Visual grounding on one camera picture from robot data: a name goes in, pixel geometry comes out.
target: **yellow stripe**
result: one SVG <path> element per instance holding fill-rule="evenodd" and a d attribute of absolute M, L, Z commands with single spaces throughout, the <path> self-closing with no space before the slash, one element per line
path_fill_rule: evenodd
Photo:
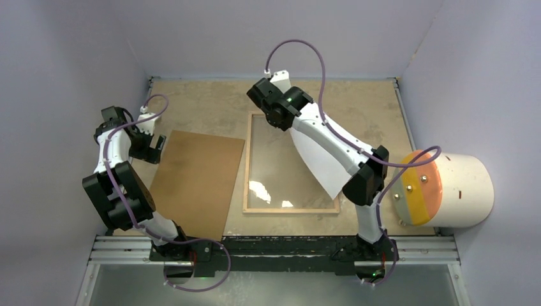
<path fill-rule="evenodd" d="M 402 163 L 408 163 L 415 155 L 417 155 L 417 153 L 418 152 L 411 153 L 402 160 Z M 411 223 L 413 225 L 423 225 L 430 221 L 426 203 L 421 191 L 419 175 L 415 168 L 408 168 L 404 174 L 402 174 L 400 181 L 402 182 L 402 185 L 404 185 L 404 193 L 406 201 L 408 202 L 408 208 L 410 209 Z M 408 185 L 412 186 L 412 192 L 406 190 L 406 186 Z"/>

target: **light wood frame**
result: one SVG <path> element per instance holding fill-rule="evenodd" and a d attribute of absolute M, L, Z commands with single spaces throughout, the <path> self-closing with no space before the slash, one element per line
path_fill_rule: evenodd
<path fill-rule="evenodd" d="M 246 135 L 246 167 L 244 169 L 244 196 L 242 199 L 242 212 L 245 214 L 338 214 L 340 213 L 340 202 L 338 197 L 333 201 L 333 208 L 249 208 L 248 193 L 250 179 L 250 156 L 252 123 L 254 116 L 264 116 L 260 111 L 248 112 L 248 133 Z"/>

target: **floor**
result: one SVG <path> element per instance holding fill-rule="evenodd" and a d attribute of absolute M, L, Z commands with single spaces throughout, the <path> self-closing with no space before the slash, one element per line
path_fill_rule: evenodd
<path fill-rule="evenodd" d="M 246 96 L 251 81 L 157 81 L 152 93 L 166 94 L 169 109 L 159 121 L 156 133 L 171 130 L 246 139 L 248 112 L 257 110 Z M 319 81 L 295 81 L 317 97 Z M 384 145 L 390 161 L 399 162 L 411 152 L 403 116 L 391 81 L 331 81 L 323 96 L 325 112 L 353 136 L 377 147 Z M 158 111 L 162 104 L 150 104 Z M 224 235 L 354 235 L 357 217 L 353 203 L 339 195 L 340 213 L 334 215 L 243 214 L 245 152 L 242 157 Z M 133 167 L 150 186 L 157 165 L 134 160 Z M 382 202 L 383 223 L 390 235 L 433 235 L 432 228 L 399 224 L 390 196 Z"/>

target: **wall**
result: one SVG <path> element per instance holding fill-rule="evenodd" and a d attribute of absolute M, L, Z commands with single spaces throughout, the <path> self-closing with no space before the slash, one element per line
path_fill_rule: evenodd
<path fill-rule="evenodd" d="M 145 71 L 161 77 L 260 77 L 280 41 L 301 38 L 330 77 L 397 77 L 443 0 L 113 0 Z M 284 46 L 271 68 L 320 77 L 310 49 Z"/>
<path fill-rule="evenodd" d="M 100 110 L 135 110 L 145 73 L 105 0 L 2 1 L 2 305 L 73 305 L 93 237 L 82 189 Z"/>
<path fill-rule="evenodd" d="M 488 219 L 456 230 L 472 305 L 538 305 L 541 3 L 445 1 L 401 92 L 418 147 L 484 162 Z"/>

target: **glass panel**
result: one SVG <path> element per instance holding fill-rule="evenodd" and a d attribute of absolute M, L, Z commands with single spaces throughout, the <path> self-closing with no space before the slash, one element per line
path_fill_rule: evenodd
<path fill-rule="evenodd" d="M 223 275 L 191 279 L 204 288 Z M 160 265 L 102 265 L 91 305 L 458 305 L 447 265 L 399 265 L 375 288 L 333 273 L 231 272 L 218 288 L 187 293 L 163 285 Z"/>
<path fill-rule="evenodd" d="M 290 133 L 270 127 L 263 115 L 252 117 L 250 151 L 248 208 L 327 208 L 339 212 L 338 202 L 304 164 Z"/>

